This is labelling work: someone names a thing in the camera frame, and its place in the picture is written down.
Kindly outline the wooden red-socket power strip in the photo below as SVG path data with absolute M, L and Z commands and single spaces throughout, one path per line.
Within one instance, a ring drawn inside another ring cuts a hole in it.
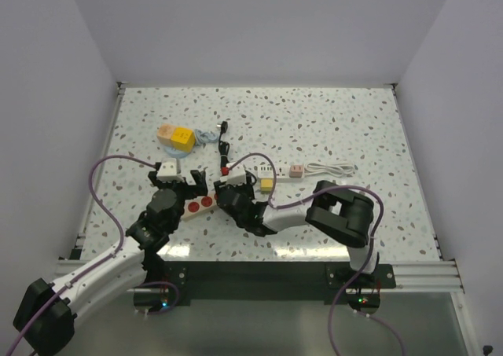
M 217 194 L 215 192 L 209 192 L 206 196 L 198 196 L 195 199 L 187 200 L 184 206 L 182 221 L 188 221 L 217 207 Z

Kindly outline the yellow USB charger cube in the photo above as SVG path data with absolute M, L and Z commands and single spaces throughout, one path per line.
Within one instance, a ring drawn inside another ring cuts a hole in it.
M 272 178 L 260 178 L 259 188 L 261 193 L 270 193 L 274 188 L 274 180 Z

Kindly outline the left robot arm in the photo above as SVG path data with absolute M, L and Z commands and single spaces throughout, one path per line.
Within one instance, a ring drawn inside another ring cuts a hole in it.
M 178 229 L 186 202 L 208 193 L 204 171 L 192 170 L 194 183 L 189 184 L 166 168 L 157 163 L 149 172 L 157 191 L 109 249 L 71 273 L 51 282 L 39 278 L 27 287 L 13 326 L 35 354 L 57 354 L 74 336 L 78 321 L 130 288 L 161 282 L 159 250 Z

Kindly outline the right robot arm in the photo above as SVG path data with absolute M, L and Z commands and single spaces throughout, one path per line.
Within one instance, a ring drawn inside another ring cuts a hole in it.
M 370 246 L 374 202 L 367 196 L 323 180 L 306 199 L 273 207 L 255 199 L 250 179 L 239 185 L 221 180 L 214 188 L 218 207 L 237 227 L 266 237 L 290 228 L 313 226 L 347 247 L 350 277 L 355 285 L 366 288 L 378 278 L 379 257 Z

